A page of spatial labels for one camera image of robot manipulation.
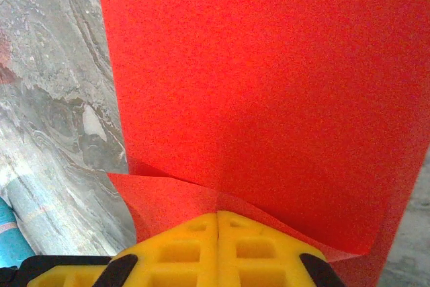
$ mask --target red paper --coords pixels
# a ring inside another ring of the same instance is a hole
[[[132,214],[141,242],[202,214],[228,210],[252,218],[320,249],[328,261],[356,257],[294,230],[240,198],[168,177],[109,174]]]
[[[101,3],[131,174],[376,254],[343,269],[374,282],[429,144],[430,0]]]

